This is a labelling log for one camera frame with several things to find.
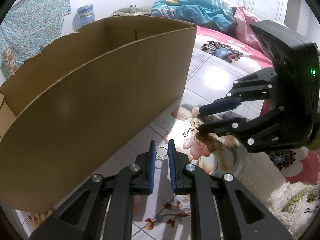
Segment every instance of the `pink pillow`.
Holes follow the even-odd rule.
[[[238,39],[244,44],[263,52],[260,42],[250,27],[251,23],[260,22],[261,20],[251,12],[248,12],[242,7],[238,7],[233,21],[236,24],[235,32]]]

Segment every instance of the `bedding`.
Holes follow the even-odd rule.
[[[256,49],[260,52],[264,52],[260,42],[254,35],[253,30],[250,27],[250,24],[259,22],[261,20],[253,13],[248,12],[246,9],[238,7],[236,8],[233,21],[236,24],[235,32],[238,39],[251,48]]]
[[[225,0],[159,0],[151,16],[192,22],[226,33],[234,26],[232,5]]]
[[[214,135],[209,135],[202,140],[196,136],[194,129],[189,130],[188,127],[192,128],[193,125],[198,124],[197,114],[200,105],[225,96],[231,89],[233,80],[265,67],[272,67],[272,63],[260,51],[223,33],[198,26],[183,97],[156,117],[92,175],[116,174],[124,166],[133,163],[136,154],[145,150],[143,146],[146,141],[155,139],[159,147],[166,146],[168,140],[173,138],[176,148],[187,154],[192,163],[200,166],[207,173],[220,176],[227,171],[238,176],[241,174],[241,168],[248,154],[239,146],[237,140],[231,136],[218,138]],[[202,121],[209,122],[214,118],[225,118],[233,114],[253,119],[260,114],[262,104],[262,100],[245,102],[233,111],[205,117]],[[304,148],[304,150],[279,152],[282,155],[267,154],[270,165],[273,163],[278,170],[281,165],[276,160],[277,157],[283,157],[283,162],[289,163],[289,168],[282,166],[280,171],[282,175],[279,174],[287,181],[302,180],[316,183],[316,172],[320,171],[319,153],[306,151]],[[151,240],[150,236],[155,239],[189,239],[189,200],[185,196],[172,194],[166,159],[157,158],[156,167],[153,195],[148,198],[135,198],[132,239]],[[307,174],[307,170],[311,171],[311,177],[303,176]],[[52,211],[49,210],[46,214],[19,210],[16,212],[26,233],[30,236]]]

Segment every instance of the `camera lens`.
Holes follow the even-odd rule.
[[[271,46],[271,44],[269,44],[268,48],[269,48],[269,51],[270,51],[271,56],[272,56],[276,61],[279,62],[279,56],[278,56],[278,53],[276,52],[276,50]]]
[[[263,39],[260,38],[260,44],[262,45],[263,48],[267,48],[265,42],[263,41]]]

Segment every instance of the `floral cloth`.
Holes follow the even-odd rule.
[[[197,27],[195,48],[219,57],[249,74],[273,67],[271,60],[260,51],[228,35],[200,26]]]
[[[269,100],[265,100],[260,115],[266,114],[270,109]],[[317,183],[320,173],[320,149],[312,151],[307,147],[301,147],[267,154],[288,182]]]
[[[64,16],[70,13],[70,0],[20,0],[0,25],[0,53],[10,47],[20,67],[60,37]],[[0,63],[8,79],[14,72]]]
[[[9,71],[10,75],[14,74],[18,70],[18,66],[10,47],[4,51],[2,58],[7,71]]]
[[[203,134],[198,131],[199,125],[221,119],[218,116],[201,116],[199,107],[178,106],[171,115],[181,122],[181,126],[163,136],[167,143],[170,139],[175,140],[176,149],[188,155],[191,163],[204,169],[207,174],[215,171],[218,167],[222,172],[229,171],[234,164],[231,147],[238,148],[239,141],[233,135],[218,137],[215,133]],[[183,137],[181,145],[178,134]]]

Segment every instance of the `blue gripper pad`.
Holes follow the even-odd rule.
[[[177,152],[174,141],[168,144],[171,187],[176,195],[190,194],[192,181],[183,174],[184,167],[190,163],[186,154]]]
[[[168,157],[169,157],[169,169],[170,169],[170,180],[171,180],[171,187],[173,192],[175,193],[177,190],[177,181],[176,181],[176,167],[174,164],[174,156],[173,156],[173,150],[175,151],[175,145],[173,143],[173,140],[169,141],[168,144]]]
[[[225,111],[236,109],[238,106],[241,105],[240,99],[235,98],[220,98],[214,100],[213,103],[201,106],[199,112],[201,115],[210,115],[210,114],[217,114],[222,113]]]

